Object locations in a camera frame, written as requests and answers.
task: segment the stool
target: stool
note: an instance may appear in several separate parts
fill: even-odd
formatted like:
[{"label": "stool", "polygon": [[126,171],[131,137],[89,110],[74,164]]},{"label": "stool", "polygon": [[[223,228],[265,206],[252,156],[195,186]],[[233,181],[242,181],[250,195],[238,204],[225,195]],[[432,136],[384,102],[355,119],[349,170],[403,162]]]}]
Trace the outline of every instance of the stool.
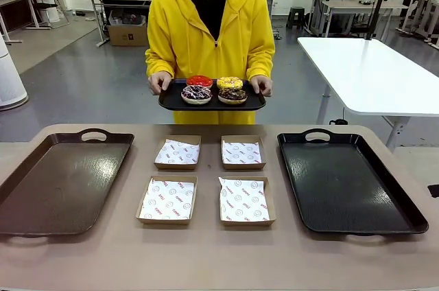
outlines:
[{"label": "stool", "polygon": [[293,29],[293,26],[297,26],[297,29],[303,28],[305,22],[305,9],[292,7],[289,9],[287,28]]}]

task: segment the pole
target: pole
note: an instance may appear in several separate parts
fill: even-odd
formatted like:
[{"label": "pole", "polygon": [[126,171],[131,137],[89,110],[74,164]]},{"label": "pole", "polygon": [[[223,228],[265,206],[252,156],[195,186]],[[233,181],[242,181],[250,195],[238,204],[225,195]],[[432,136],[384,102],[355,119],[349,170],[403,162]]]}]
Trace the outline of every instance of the pole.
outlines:
[{"label": "pole", "polygon": [[373,16],[372,16],[372,22],[370,23],[369,26],[369,32],[366,36],[366,40],[371,40],[372,36],[375,32],[375,28],[377,27],[378,24],[378,19],[379,19],[379,11],[381,9],[381,5],[383,4],[383,0],[378,0],[377,2],[377,7],[375,8],[375,11],[373,12]]}]

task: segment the paper food box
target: paper food box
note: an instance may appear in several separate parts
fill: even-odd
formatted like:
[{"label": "paper food box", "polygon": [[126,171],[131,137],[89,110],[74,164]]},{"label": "paper food box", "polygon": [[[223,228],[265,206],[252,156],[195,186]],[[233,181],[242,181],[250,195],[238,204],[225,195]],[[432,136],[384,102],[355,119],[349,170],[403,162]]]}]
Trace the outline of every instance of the paper food box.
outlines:
[{"label": "paper food box", "polygon": [[152,176],[137,209],[144,224],[188,224],[197,192],[196,176]]},{"label": "paper food box", "polygon": [[267,163],[258,135],[221,137],[221,156],[226,170],[262,170]]},{"label": "paper food box", "polygon": [[219,212],[225,226],[270,226],[276,220],[270,184],[265,177],[219,178]]},{"label": "paper food box", "polygon": [[194,170],[200,147],[198,135],[169,135],[161,141],[154,164],[162,170]]}]

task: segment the gray floor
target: gray floor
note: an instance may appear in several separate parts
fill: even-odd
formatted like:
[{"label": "gray floor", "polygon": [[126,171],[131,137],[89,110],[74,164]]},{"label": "gray floor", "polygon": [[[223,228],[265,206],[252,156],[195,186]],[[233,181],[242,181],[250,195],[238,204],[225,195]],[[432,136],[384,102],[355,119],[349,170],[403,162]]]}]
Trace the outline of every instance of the gray floor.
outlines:
[{"label": "gray floor", "polygon": [[[285,33],[276,21],[282,40],[276,42],[274,97],[259,112],[260,124],[314,124],[324,81],[297,43],[296,30]],[[171,112],[157,104],[147,89],[143,48],[96,48],[95,30],[21,75],[29,102],[0,112],[0,141],[29,141],[41,128],[59,123],[172,123]],[[395,32],[387,44],[439,75],[439,51],[422,41],[401,38]],[[341,47],[340,51],[349,50]],[[348,67],[340,61],[340,68]],[[340,118],[343,106],[333,97],[327,121]],[[351,124],[374,130],[385,140],[389,125],[380,117],[345,113]],[[439,120],[413,118],[406,128],[404,146],[439,146]]]}]

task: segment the beige table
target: beige table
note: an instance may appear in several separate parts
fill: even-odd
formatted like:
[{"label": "beige table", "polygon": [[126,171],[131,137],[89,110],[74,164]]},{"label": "beige table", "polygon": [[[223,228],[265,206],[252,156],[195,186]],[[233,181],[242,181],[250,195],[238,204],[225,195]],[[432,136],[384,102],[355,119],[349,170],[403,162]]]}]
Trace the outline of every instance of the beige table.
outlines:
[{"label": "beige table", "polygon": [[[101,22],[99,21],[99,15],[98,15],[97,10],[96,10],[95,0],[90,0],[90,1],[91,1],[91,5],[93,7],[93,11],[95,13],[97,28],[99,29],[99,35],[101,36],[101,41],[98,44],[96,44],[96,46],[101,47],[103,44],[107,43],[110,39],[107,37],[107,35],[105,35],[105,33],[102,29],[102,27],[104,25],[102,25]],[[104,7],[109,7],[109,8],[150,8],[150,2],[152,0],[97,0],[97,1],[100,2],[101,9],[103,10]],[[141,2],[141,4],[129,5],[129,4],[126,4],[127,1]]]},{"label": "beige table", "polygon": [[[277,134],[311,126],[66,125],[44,129],[16,163],[54,132],[88,127],[132,132],[134,143],[97,224],[61,239],[0,238],[0,286],[34,290],[411,290],[439,286],[439,218],[434,201],[380,140],[359,126],[333,132],[363,135],[430,224],[424,235],[400,239],[330,237],[310,233],[298,216],[277,145]],[[142,191],[157,172],[154,153],[169,134],[202,135],[198,190],[187,227],[144,226],[135,217]],[[225,172],[220,136],[263,137],[262,172]],[[0,171],[0,182],[10,173]],[[226,229],[220,224],[218,176],[267,176],[277,221],[269,229]]]},{"label": "beige table", "polygon": [[[329,28],[331,26],[331,20],[332,20],[332,16],[334,14],[349,14],[351,16],[353,16],[355,14],[372,14],[374,11],[374,7],[375,7],[375,5],[373,5],[373,4],[370,4],[370,5],[361,4],[357,0],[329,0],[329,1],[323,0],[322,2],[323,2],[323,6],[324,6],[323,14],[327,15],[327,18],[328,18],[327,32],[326,32],[325,37],[328,37],[328,35],[329,35]],[[383,10],[383,14],[388,13],[388,20],[387,20],[387,23],[385,25],[383,35],[381,37],[382,42],[384,42],[385,39],[387,38],[389,29],[390,29],[390,21],[392,20],[393,10],[400,10],[400,9],[407,9],[407,8],[408,8],[407,6],[404,6],[401,3],[396,3],[393,1],[384,1],[382,3],[381,10]],[[320,22],[320,24],[321,24],[320,34],[322,34],[323,33],[322,27],[324,25],[324,22]]]},{"label": "beige table", "polygon": [[[0,7],[15,3],[16,1],[21,1],[21,0],[0,0]],[[27,3],[29,4],[30,14],[32,16],[32,21],[34,22],[34,26],[33,27],[26,27],[26,29],[50,30],[51,29],[50,27],[42,27],[39,25],[38,20],[36,18],[36,14],[35,14],[34,4],[32,4],[32,0],[27,0]],[[23,42],[22,40],[18,40],[18,39],[12,40],[9,37],[8,29],[6,29],[6,25],[5,25],[5,22],[3,20],[2,15],[1,15],[1,12],[0,12],[0,26],[1,26],[1,30],[3,31],[3,36],[5,37],[6,44],[22,43]]]}]

